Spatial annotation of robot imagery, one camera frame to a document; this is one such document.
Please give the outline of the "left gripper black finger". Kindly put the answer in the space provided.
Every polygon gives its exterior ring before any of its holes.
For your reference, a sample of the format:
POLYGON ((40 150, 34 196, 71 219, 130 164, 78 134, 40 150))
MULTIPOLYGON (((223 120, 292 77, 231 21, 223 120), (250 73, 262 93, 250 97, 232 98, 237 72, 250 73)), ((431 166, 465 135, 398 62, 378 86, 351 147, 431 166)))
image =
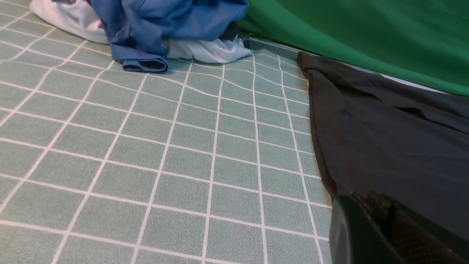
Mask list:
POLYGON ((467 264, 468 241, 385 195, 333 200, 334 264, 467 264))

